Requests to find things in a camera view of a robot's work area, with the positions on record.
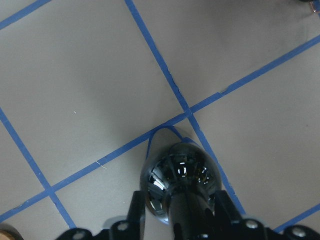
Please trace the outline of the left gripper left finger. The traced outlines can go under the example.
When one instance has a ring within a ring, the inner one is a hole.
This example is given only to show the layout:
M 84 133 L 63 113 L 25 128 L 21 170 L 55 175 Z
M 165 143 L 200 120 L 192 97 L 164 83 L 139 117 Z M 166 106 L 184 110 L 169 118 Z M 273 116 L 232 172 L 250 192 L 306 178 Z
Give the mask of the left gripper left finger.
M 146 223 L 146 202 L 143 191 L 134 191 L 127 213 L 128 228 L 134 237 L 143 237 Z

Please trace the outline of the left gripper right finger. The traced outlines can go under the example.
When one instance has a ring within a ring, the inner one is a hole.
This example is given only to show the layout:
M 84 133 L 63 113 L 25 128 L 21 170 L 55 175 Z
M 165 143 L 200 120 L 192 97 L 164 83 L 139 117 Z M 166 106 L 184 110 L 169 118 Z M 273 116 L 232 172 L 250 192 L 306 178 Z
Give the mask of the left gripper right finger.
M 219 223 L 240 223 L 243 218 L 225 190 L 214 195 L 214 215 Z

